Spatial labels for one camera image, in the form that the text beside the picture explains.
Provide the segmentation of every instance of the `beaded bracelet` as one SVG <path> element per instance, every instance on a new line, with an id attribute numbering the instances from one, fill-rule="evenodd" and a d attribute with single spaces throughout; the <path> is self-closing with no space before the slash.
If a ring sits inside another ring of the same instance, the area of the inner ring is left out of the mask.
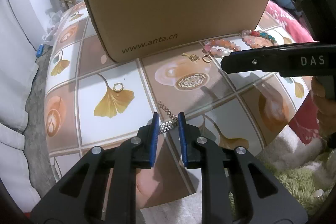
<path id="1" fill-rule="evenodd" d="M 244 31 L 242 31 L 241 36 L 243 37 L 243 41 L 248 46 L 250 46 L 251 48 L 260 48 L 262 46 L 260 46 L 260 45 L 256 44 L 255 42 L 253 42 L 250 38 L 248 38 L 248 36 L 265 38 L 265 39 L 271 41 L 271 43 L 272 43 L 273 46 L 278 46 L 278 43 L 275 40 L 275 38 L 272 37 L 270 34 L 265 33 L 265 32 L 244 30 Z"/>
<path id="2" fill-rule="evenodd" d="M 206 40 L 204 42 L 204 49 L 207 52 L 210 52 L 212 55 L 218 55 L 220 57 L 227 56 L 231 52 L 227 50 L 216 49 L 216 48 L 213 48 L 212 46 L 224 47 L 229 50 L 236 51 L 236 52 L 241 50 L 240 46 L 237 46 L 236 43 L 230 42 L 228 40 L 224 40 L 223 38 Z"/>

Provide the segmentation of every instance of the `cardboard box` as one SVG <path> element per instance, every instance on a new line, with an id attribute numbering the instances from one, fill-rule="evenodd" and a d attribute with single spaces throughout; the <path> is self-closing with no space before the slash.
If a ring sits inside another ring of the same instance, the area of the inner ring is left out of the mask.
<path id="1" fill-rule="evenodd" d="M 108 56 L 126 62 L 254 29 L 268 0 L 84 0 Z"/>

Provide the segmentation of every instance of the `table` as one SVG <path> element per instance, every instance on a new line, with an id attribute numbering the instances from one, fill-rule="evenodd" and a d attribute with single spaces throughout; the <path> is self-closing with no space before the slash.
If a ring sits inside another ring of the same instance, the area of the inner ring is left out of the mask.
<path id="1" fill-rule="evenodd" d="M 271 34 L 279 44 L 294 43 L 266 12 L 256 30 Z M 220 58 L 202 61 L 203 41 L 114 63 L 106 56 L 84 3 L 63 14 L 55 36 L 46 82 L 45 129 L 56 180 L 92 147 L 116 147 L 135 136 L 154 112 L 161 122 L 169 121 L 158 101 L 175 115 L 184 111 L 189 124 L 220 146 L 243 145 L 256 155 L 280 133 L 309 92 L 309 78 L 262 71 L 227 75 Z M 249 49 L 239 34 L 225 39 Z M 200 60 L 191 61 L 183 53 L 196 54 Z M 124 86 L 120 93 L 113 91 L 117 83 Z M 181 162 L 177 129 L 160 135 L 155 167 L 137 172 L 137 207 L 200 190 L 201 171 L 186 170 Z"/>

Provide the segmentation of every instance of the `human hand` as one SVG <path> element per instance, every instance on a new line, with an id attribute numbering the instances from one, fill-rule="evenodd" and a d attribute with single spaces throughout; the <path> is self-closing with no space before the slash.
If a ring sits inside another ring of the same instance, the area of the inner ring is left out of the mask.
<path id="1" fill-rule="evenodd" d="M 327 137 L 336 132 L 336 101 L 326 99 L 326 91 L 316 77 L 311 79 L 311 96 L 318 111 L 316 118 L 319 121 L 321 137 Z"/>

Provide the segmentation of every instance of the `chain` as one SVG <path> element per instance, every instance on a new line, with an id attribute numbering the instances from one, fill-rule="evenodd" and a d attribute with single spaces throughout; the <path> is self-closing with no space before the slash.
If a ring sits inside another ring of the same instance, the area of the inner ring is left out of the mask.
<path id="1" fill-rule="evenodd" d="M 160 108 L 162 108 L 162 110 L 164 110 L 167 113 L 167 115 L 169 116 L 169 118 L 171 118 L 172 120 L 176 120 L 177 119 L 177 117 L 173 113 L 171 113 L 171 111 L 169 110 L 169 108 L 166 107 L 161 101 L 159 101 L 159 106 L 160 106 Z"/>
<path id="2" fill-rule="evenodd" d="M 158 103 L 159 103 L 160 108 L 162 108 L 162 110 L 164 110 L 167 113 L 169 118 L 172 119 L 169 122 L 164 122 L 160 124 L 160 133 L 164 133 L 177 126 L 177 117 L 173 113 L 171 113 L 169 108 L 166 107 L 161 101 L 158 101 Z"/>

